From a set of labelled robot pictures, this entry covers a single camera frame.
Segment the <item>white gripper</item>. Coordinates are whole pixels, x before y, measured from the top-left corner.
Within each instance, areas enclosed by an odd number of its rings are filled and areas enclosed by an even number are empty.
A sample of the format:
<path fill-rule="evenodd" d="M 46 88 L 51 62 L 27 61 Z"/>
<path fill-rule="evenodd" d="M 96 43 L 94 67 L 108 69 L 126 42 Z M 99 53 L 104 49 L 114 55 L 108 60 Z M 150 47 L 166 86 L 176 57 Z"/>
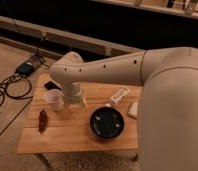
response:
<path fill-rule="evenodd" d="M 66 104 L 81 104 L 86 106 L 86 98 L 79 82 L 65 83 L 61 85 L 62 98 Z"/>

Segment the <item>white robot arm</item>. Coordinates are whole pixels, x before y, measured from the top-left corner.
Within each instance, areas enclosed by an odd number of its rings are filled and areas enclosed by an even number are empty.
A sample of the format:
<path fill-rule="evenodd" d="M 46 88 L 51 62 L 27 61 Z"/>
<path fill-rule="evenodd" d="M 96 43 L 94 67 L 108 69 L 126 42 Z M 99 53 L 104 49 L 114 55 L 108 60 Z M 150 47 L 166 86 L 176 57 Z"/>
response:
<path fill-rule="evenodd" d="M 50 68 L 64 97 L 82 82 L 142 88 L 137 114 L 140 171 L 198 171 L 198 49 L 164 48 L 85 62 L 69 52 Z"/>

